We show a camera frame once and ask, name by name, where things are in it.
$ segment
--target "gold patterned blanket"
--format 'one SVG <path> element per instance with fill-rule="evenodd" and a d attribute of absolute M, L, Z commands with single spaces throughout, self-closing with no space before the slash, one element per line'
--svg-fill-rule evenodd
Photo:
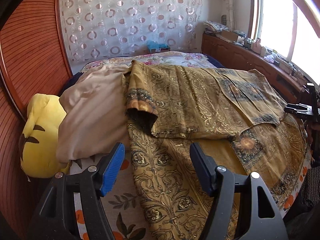
<path fill-rule="evenodd" d="M 212 199 L 190 160 L 195 141 L 232 172 L 258 171 L 284 205 L 302 166 L 305 132 L 262 74 L 133 61 L 123 83 L 134 182 L 156 239 L 198 239 L 205 224 Z M 228 238 L 238 203 L 236 194 Z"/>

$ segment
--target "beige blanket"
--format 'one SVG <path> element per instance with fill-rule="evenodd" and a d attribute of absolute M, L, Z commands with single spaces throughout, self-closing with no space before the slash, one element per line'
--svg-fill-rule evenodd
<path fill-rule="evenodd" d="M 118 141 L 129 148 L 122 73 L 127 65 L 103 65 L 85 72 L 60 97 L 67 116 L 59 127 L 60 162 L 108 153 Z"/>

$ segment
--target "yellow plush toy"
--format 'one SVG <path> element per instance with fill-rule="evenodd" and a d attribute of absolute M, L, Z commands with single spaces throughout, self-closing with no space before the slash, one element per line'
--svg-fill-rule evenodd
<path fill-rule="evenodd" d="M 66 112 L 54 95 L 35 94 L 27 108 L 28 120 L 19 140 L 22 170 L 34 178 L 50 178 L 69 170 L 56 159 L 58 128 Z"/>

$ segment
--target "silver bolt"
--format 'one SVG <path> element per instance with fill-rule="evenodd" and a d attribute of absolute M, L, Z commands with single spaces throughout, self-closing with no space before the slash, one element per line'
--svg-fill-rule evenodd
<path fill-rule="evenodd" d="M 251 172 L 251 177 L 253 177 L 254 179 L 258 179 L 260 178 L 260 174 L 254 171 L 254 172 Z"/>
<path fill-rule="evenodd" d="M 217 170 L 220 171 L 220 172 L 225 172 L 227 169 L 225 167 L 223 167 L 223 166 L 218 166 Z"/>
<path fill-rule="evenodd" d="M 96 166 L 90 166 L 89 168 L 88 168 L 88 171 L 89 172 L 95 172 L 97 170 L 97 167 Z"/>
<path fill-rule="evenodd" d="M 62 176 L 63 176 L 63 173 L 61 171 L 57 172 L 55 175 L 57 179 L 60 179 Z"/>

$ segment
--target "wooden cabinet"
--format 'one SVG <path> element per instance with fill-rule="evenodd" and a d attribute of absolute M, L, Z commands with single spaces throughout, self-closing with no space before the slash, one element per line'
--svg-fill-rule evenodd
<path fill-rule="evenodd" d="M 267 78 L 270 85 L 287 101 L 295 104 L 300 85 L 279 67 L 266 62 L 253 51 L 238 47 L 217 37 L 203 34 L 202 53 L 218 60 L 224 67 L 237 70 L 256 69 Z"/>

